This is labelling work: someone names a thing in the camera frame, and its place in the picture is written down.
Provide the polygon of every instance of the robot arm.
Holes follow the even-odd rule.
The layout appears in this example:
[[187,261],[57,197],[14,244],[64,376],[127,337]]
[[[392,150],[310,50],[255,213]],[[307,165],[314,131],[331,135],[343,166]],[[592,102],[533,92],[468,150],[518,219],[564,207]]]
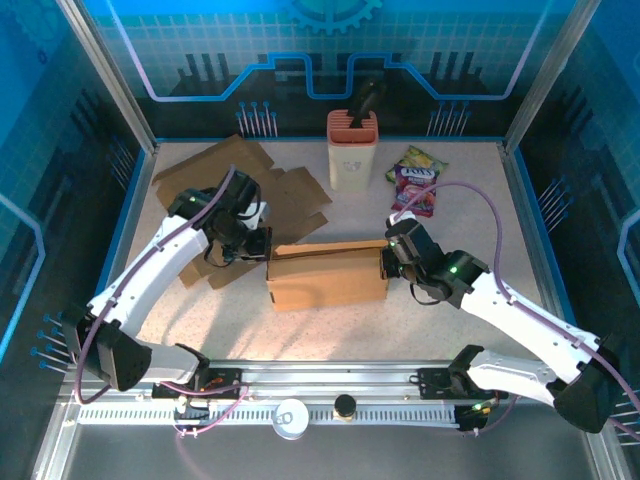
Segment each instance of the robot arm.
[[[447,302],[485,320],[530,350],[540,361],[509,358],[468,345],[449,367],[452,384],[461,393],[501,390],[553,406],[582,430],[599,432],[611,415],[622,389],[576,342],[576,337],[626,374],[626,346],[613,335],[596,335],[569,325],[506,286],[502,294],[488,266],[460,250],[444,254],[412,214],[387,222],[389,250],[383,259],[390,277],[404,277],[434,300]],[[516,303],[560,327],[556,332]]]
[[[169,242],[163,242],[198,212],[216,193],[216,189],[187,190],[169,207],[153,239],[86,309],[67,311],[62,318],[69,350],[77,357],[93,324],[113,292],[122,292],[103,319],[91,346],[85,368],[120,391],[140,381],[187,383],[208,361],[198,352],[181,345],[154,345],[136,340],[149,311],[182,269],[198,255],[210,252],[214,241],[222,244],[224,260],[264,261],[271,249],[271,230],[258,228],[268,213],[260,200],[259,186],[247,175],[236,172],[225,193],[200,221],[185,228]],[[142,264],[128,283],[125,278],[150,250],[157,250]]]

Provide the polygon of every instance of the cardboard piece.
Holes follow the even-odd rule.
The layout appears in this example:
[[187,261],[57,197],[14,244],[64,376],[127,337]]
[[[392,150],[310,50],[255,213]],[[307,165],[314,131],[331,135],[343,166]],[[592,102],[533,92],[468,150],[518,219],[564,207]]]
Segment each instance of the cardboard piece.
[[276,312],[348,305],[387,297],[382,271],[385,240],[282,245],[267,264]]
[[[331,203],[331,199],[306,168],[289,171],[272,168],[273,160],[260,144],[247,142],[238,135],[158,173],[153,184],[159,183],[157,196],[160,203],[168,208],[176,195],[187,188],[217,186],[232,163],[260,185],[262,200],[271,209],[265,224],[273,228],[274,247],[295,243],[327,223],[326,217],[318,210],[322,205]],[[180,279],[189,287],[215,272],[209,277],[209,283],[217,289],[255,267],[256,264],[236,262],[219,269],[205,262],[203,256],[198,256],[180,273]]]

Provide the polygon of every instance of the chip bag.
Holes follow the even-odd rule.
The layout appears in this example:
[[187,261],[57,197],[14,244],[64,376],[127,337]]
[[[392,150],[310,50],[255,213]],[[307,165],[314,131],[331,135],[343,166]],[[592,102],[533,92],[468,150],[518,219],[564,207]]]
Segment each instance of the chip bag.
[[[436,172],[436,176],[440,175],[447,168],[447,166],[449,166],[448,163],[438,160],[437,158],[423,152],[413,145],[409,145],[409,148],[404,153],[404,156],[398,163],[396,163],[396,165],[401,165],[403,167],[430,168],[431,170],[434,170]],[[391,167],[391,169],[385,174],[385,178],[391,183],[395,182],[394,167],[395,165]]]
[[[429,185],[436,183],[438,178],[435,170],[430,168],[415,168],[396,165],[394,167],[396,179],[396,199],[391,207],[393,210],[402,210],[415,195]],[[426,193],[420,200],[409,207],[415,215],[432,217],[436,205],[436,192]]]

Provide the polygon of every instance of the speckled table surface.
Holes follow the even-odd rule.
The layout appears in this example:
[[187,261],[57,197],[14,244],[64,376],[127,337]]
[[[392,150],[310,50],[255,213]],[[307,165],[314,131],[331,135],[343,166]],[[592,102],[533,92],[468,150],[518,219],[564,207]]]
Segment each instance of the speckled table surface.
[[[504,223],[502,271],[505,281],[535,302],[540,296],[494,143],[413,143],[449,162],[444,180],[482,187],[496,202]],[[165,143],[154,174],[207,148],[204,143]],[[329,223],[302,242],[382,238],[390,214],[393,185],[384,172],[407,148],[406,142],[381,143],[371,183],[362,194],[338,194],[329,186],[325,142],[264,143],[276,167],[306,166],[333,199],[323,209]],[[147,191],[131,261],[159,227],[166,211],[155,187]],[[438,191],[435,215],[423,220],[446,251],[467,250],[493,262],[495,223],[476,194],[461,188]],[[261,265],[222,290],[202,279],[185,288],[176,279],[147,318],[138,338],[154,343],[184,343],[210,358],[251,360],[402,360],[452,359],[465,345],[483,345],[508,355],[527,352],[491,325],[448,304],[418,305],[404,280],[391,281],[384,302],[275,313]]]

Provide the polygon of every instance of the flattened cardboard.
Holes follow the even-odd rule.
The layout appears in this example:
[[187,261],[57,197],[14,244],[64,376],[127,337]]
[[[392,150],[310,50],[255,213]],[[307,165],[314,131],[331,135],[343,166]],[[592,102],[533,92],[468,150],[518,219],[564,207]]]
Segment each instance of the flattened cardboard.
[[[326,217],[318,210],[322,205],[331,203],[331,199],[306,168],[286,172],[272,168],[274,162],[260,144],[247,142],[238,135],[158,173],[153,184],[159,183],[157,196],[160,203],[168,208],[176,195],[188,188],[217,186],[232,163],[260,185],[262,199],[271,209],[266,225],[273,228],[274,246],[295,243],[327,223]],[[210,276],[209,283],[217,289],[255,267],[255,264],[236,262],[219,269],[205,262],[203,256],[198,256],[180,273],[180,279],[189,287],[200,278]]]

